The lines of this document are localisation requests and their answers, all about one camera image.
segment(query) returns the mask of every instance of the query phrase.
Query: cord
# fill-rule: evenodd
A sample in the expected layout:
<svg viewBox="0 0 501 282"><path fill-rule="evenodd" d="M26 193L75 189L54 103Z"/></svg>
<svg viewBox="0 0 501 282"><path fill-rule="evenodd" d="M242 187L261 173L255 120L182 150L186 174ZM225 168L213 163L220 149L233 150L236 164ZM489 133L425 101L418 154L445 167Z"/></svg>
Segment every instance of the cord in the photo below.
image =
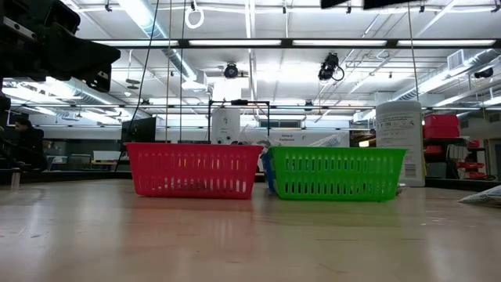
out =
<svg viewBox="0 0 501 282"><path fill-rule="evenodd" d="M333 79L334 81L342 81L342 80L344 79L344 70L343 70L343 68L342 68L342 67L337 67L337 68L336 68L336 71L337 71L337 70L341 70L341 73L342 73L343 75L341 76L341 78L335 78L335 77L334 77L334 75L333 75L333 76L332 76L332 79Z"/></svg>
<svg viewBox="0 0 501 282"><path fill-rule="evenodd" d="M148 66L148 61L150 60L151 44L153 42L153 34L155 33L155 26L157 25L157 14L158 14L158 6L159 6L159 4L160 4L160 0L157 0L157 6L155 7L155 15L153 16L153 26L151 27L150 41L148 42L148 49L146 51L146 59L145 59L145 62L144 62L144 68L142 70L141 84L139 86L138 103L135 106L134 114L132 114L131 123L128 125L127 137L129 137L131 135L132 124L134 123L135 115L137 114L138 109L139 109L139 105L141 104L142 86L144 85L143 82L144 82L144 77L146 76L146 68ZM122 156L123 153L124 153L124 147L121 146L121 148L120 148L120 157L118 157L118 161L120 161L120 158L121 158L121 156ZM114 172L117 172L117 169L118 169L118 164L115 165L115 171Z"/></svg>
<svg viewBox="0 0 501 282"><path fill-rule="evenodd" d="M198 5L196 4L196 0L192 0L191 1L191 9L190 8L186 8L186 2L185 2L185 15L184 15L184 22L185 24L191 28L191 29L196 29L198 27L201 27L202 24L204 24L204 20L205 20L205 14L204 14L204 11L201 9L201 8L198 8ZM198 23L195 23L195 24L192 24L190 21L189 21L189 15L191 13L195 13L195 12L198 12L200 14L200 19L198 20Z"/></svg>
<svg viewBox="0 0 501 282"><path fill-rule="evenodd" d="M409 17L409 34L410 34L410 48L413 53L413 65L414 65L414 81L416 82L416 99L420 100L420 91L418 89L419 82L417 81L417 69L416 69L416 55L414 54L414 38L413 38L413 24L410 19L410 2L407 2L407 15Z"/></svg>
<svg viewBox="0 0 501 282"><path fill-rule="evenodd" d="M172 0L170 1L169 5L169 34L172 34ZM167 48L167 54L171 53L171 37L169 36L169 46ZM167 61L167 69L170 71L171 70L171 61ZM167 84L165 87L167 87L167 95L165 96L165 143L168 141L168 136L167 136L167 131L168 131L168 114L169 114L169 82L171 81L171 76L167 76Z"/></svg>
<svg viewBox="0 0 501 282"><path fill-rule="evenodd" d="M186 20L186 13L182 14L182 22L184 23ZM185 38L185 24L182 25L181 29L181 39ZM181 61L183 61L184 49L181 49ZM182 140L182 69L184 67L184 63L181 64L181 75L179 76L179 140Z"/></svg>

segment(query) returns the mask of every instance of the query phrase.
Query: white container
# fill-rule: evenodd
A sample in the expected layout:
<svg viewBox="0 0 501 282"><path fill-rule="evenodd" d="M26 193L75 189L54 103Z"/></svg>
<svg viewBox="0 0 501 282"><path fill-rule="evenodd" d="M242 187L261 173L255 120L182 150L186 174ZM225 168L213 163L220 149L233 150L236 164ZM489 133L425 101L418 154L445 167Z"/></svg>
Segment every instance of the white container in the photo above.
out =
<svg viewBox="0 0 501 282"><path fill-rule="evenodd" d="M231 144L239 141L240 135L240 110L217 109L212 114L213 144Z"/></svg>
<svg viewBox="0 0 501 282"><path fill-rule="evenodd" d="M423 187L423 126L421 103L394 101L376 107L376 143L379 148L407 149L400 183Z"/></svg>

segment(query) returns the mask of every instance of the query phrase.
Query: table surface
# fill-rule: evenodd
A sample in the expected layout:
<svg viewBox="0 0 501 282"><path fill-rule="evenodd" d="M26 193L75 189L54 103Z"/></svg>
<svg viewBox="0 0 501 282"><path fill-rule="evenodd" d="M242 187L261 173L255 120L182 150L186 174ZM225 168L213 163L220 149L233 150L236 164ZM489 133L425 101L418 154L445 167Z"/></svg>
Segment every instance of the table surface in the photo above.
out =
<svg viewBox="0 0 501 282"><path fill-rule="evenodd" d="M131 180L0 189L11 281L499 281L501 210L470 192L386 203L136 196Z"/></svg>

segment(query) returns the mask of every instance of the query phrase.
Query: person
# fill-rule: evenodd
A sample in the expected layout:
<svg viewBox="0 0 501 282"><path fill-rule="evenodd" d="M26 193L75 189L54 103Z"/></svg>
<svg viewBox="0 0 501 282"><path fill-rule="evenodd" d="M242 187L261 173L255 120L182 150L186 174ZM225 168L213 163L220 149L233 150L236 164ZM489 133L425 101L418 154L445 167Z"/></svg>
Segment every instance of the person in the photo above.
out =
<svg viewBox="0 0 501 282"><path fill-rule="evenodd" d="M31 121L26 117L17 118L15 126L16 131L19 133L19 142L17 146L28 149L23 150L21 148L16 148L14 151L16 161L22 161L25 164L29 164L32 168L41 167L43 164L43 138L45 133L41 129L33 128Z"/></svg>

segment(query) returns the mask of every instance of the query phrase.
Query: blue object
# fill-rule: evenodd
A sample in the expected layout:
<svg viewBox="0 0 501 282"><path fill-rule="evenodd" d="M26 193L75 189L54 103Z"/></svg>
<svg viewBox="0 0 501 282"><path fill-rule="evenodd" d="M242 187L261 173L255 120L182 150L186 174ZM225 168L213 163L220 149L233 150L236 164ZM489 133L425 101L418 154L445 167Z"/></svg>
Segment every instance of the blue object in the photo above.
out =
<svg viewBox="0 0 501 282"><path fill-rule="evenodd" d="M272 155L270 152L261 155L263 161L263 169L265 170L265 179L268 183L268 188L271 192L275 193L275 187L273 186L275 182L275 174L272 169Z"/></svg>

